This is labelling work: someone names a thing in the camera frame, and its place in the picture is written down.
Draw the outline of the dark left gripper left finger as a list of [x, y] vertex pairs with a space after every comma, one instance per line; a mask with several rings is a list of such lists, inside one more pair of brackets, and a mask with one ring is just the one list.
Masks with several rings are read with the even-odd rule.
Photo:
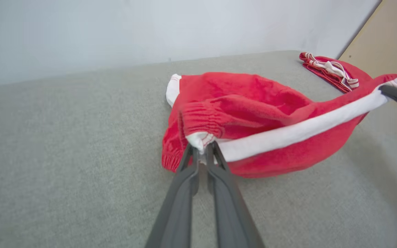
[[145, 248], [190, 248], [192, 201], [199, 188], [199, 152], [186, 146]]

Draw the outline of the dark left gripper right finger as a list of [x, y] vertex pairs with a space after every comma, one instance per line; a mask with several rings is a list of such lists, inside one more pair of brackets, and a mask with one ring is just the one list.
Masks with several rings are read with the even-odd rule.
[[217, 142], [205, 149], [208, 190], [214, 198], [218, 248], [265, 248]]

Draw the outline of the red shorts with white stripes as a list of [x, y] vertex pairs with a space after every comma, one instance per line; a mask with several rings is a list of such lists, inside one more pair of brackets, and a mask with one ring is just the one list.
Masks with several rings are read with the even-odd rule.
[[307, 70], [344, 94], [358, 89], [361, 83], [372, 79], [363, 70], [344, 61], [315, 56], [310, 52], [301, 52], [299, 59]]

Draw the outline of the red garment with white band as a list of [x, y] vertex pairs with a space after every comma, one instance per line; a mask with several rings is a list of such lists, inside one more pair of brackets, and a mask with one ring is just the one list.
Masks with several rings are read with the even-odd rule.
[[161, 164], [175, 172], [188, 144], [203, 152], [216, 141], [238, 176], [309, 168], [341, 149], [366, 114], [388, 102], [380, 86], [397, 89], [397, 74], [370, 79], [325, 102], [259, 75], [172, 75]]

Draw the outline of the grey fabric sofa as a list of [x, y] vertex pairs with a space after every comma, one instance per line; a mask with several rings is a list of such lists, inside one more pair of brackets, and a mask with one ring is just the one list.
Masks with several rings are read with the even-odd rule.
[[[314, 101], [340, 95], [298, 51], [0, 86], [0, 248], [143, 248], [173, 177], [161, 166], [167, 82], [204, 72], [261, 75]], [[237, 182], [266, 247], [395, 247], [397, 104], [309, 169]]]

